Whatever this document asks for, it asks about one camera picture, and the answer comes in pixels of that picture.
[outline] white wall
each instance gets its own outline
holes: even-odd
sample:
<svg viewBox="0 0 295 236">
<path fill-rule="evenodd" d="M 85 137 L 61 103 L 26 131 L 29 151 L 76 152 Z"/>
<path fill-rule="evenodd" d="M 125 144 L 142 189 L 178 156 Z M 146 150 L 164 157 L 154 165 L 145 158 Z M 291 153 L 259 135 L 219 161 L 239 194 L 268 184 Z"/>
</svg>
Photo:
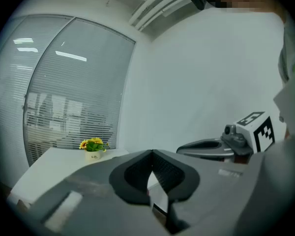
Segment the white wall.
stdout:
<svg viewBox="0 0 295 236">
<path fill-rule="evenodd" d="M 220 137 L 226 124 L 270 111 L 276 140 L 285 124 L 273 97 L 282 88 L 278 57 L 283 24 L 271 13 L 211 8 L 176 24 L 152 43 L 136 149 L 175 152 Z"/>
</svg>

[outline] sunflower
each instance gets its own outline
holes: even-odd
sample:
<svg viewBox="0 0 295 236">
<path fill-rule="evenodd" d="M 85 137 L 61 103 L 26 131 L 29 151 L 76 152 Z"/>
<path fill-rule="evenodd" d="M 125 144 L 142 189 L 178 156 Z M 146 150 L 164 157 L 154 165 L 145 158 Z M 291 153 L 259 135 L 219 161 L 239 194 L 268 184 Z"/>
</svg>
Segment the sunflower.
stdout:
<svg viewBox="0 0 295 236">
<path fill-rule="evenodd" d="M 79 149 L 86 148 L 87 147 L 87 143 L 88 143 L 87 140 L 82 141 L 81 144 L 80 144 Z"/>
<path fill-rule="evenodd" d="M 92 138 L 92 139 L 90 139 L 90 141 L 91 141 L 91 142 L 94 142 L 94 143 L 96 143 L 96 144 L 104 144 L 103 141 L 102 141 L 102 139 L 100 139 L 100 138 L 98 138 L 98 137 L 96 137 L 96 138 Z"/>
</svg>

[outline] white flower pot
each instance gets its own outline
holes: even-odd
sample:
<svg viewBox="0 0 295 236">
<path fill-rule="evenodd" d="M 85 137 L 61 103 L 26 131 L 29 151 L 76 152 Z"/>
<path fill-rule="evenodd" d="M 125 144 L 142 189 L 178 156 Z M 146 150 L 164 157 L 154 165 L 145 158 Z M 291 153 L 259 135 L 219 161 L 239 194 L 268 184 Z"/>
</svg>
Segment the white flower pot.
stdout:
<svg viewBox="0 0 295 236">
<path fill-rule="evenodd" d="M 86 151 L 85 160 L 88 162 L 99 160 L 101 157 L 100 151 Z"/>
</svg>

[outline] person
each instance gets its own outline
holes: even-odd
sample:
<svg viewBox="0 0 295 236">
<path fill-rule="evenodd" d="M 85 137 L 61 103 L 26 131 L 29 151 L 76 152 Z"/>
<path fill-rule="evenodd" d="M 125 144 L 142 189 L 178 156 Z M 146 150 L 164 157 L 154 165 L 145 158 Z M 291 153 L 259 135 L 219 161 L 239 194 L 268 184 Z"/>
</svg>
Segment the person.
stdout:
<svg viewBox="0 0 295 236">
<path fill-rule="evenodd" d="M 232 8 L 277 14 L 284 24 L 284 40 L 278 62 L 279 73 L 285 84 L 295 73 L 295 22 L 278 0 L 221 0 Z M 286 129 L 285 138 L 289 136 Z"/>
<path fill-rule="evenodd" d="M 50 128 L 50 121 L 53 117 L 52 95 L 48 94 L 39 108 L 38 126 L 46 126 Z"/>
</svg>

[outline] green leaf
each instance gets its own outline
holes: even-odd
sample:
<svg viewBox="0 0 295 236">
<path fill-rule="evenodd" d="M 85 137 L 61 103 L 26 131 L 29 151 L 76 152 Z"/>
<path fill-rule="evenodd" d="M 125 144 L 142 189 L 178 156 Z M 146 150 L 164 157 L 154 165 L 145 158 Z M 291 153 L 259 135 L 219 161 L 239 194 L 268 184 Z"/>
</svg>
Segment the green leaf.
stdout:
<svg viewBox="0 0 295 236">
<path fill-rule="evenodd" d="M 90 143 L 87 144 L 87 151 L 93 151 L 92 144 L 90 144 Z"/>
<path fill-rule="evenodd" d="M 93 144 L 93 151 L 96 151 L 95 149 L 98 147 L 98 144 L 94 143 Z"/>
</svg>

